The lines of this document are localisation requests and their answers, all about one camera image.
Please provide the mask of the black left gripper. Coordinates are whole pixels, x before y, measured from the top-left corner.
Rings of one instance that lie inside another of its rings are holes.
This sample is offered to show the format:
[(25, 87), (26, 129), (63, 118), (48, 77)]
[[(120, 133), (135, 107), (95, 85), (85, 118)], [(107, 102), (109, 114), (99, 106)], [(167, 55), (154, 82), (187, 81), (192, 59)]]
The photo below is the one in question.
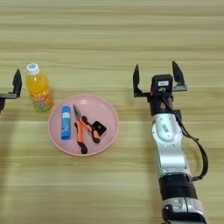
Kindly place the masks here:
[(20, 96), (22, 89), (22, 78), (20, 70), (18, 69), (14, 75), (12, 82), (13, 90), (7, 94), (0, 94), (0, 114), (4, 110), (5, 99), (17, 99)]

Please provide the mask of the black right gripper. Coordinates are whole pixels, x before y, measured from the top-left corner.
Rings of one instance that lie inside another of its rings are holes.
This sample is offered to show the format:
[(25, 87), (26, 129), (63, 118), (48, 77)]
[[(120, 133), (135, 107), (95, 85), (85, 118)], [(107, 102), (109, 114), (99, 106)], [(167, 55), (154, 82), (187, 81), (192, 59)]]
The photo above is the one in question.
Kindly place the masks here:
[[(172, 71), (175, 82), (177, 83), (172, 89), (174, 92), (182, 92), (187, 90), (187, 85), (185, 84), (184, 75), (179, 68), (179, 65), (173, 61)], [(144, 93), (139, 87), (139, 68), (136, 65), (133, 73), (133, 90), (135, 97), (147, 97), (148, 103), (150, 104), (150, 114), (152, 116), (158, 114), (167, 114), (173, 112), (173, 95), (172, 93)]]

